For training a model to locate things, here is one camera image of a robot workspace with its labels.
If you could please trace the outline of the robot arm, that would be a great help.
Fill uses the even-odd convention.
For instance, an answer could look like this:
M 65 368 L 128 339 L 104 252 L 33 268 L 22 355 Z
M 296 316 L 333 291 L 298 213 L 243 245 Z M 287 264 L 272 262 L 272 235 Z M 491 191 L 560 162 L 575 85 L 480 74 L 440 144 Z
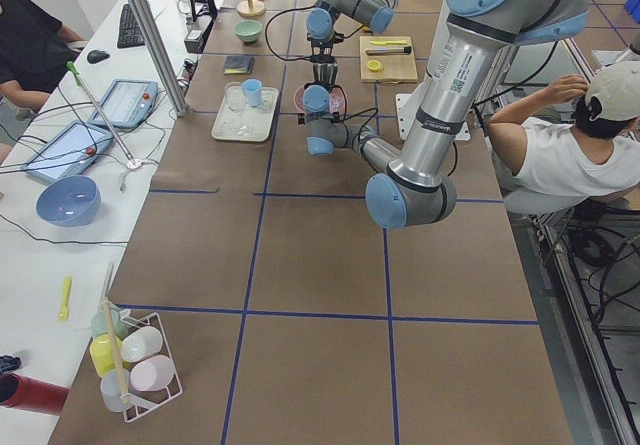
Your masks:
M 441 166 L 497 52 L 575 36 L 588 15 L 588 0 L 445 1 L 448 38 L 434 72 L 415 92 L 417 108 L 401 148 L 365 125 L 336 121 L 329 104 L 337 73 L 332 57 L 313 58 L 320 80 L 303 93 L 309 154 L 347 148 L 367 161 L 375 173 L 366 186 L 366 207 L 384 228 L 435 223 L 453 211 L 457 192 Z
M 337 19 L 345 15 L 376 34 L 389 26 L 400 0 L 317 0 L 306 18 L 307 40 L 311 44 L 315 85 L 332 90 L 336 85 L 338 65 L 332 56 L 333 46 L 344 40 L 334 30 Z

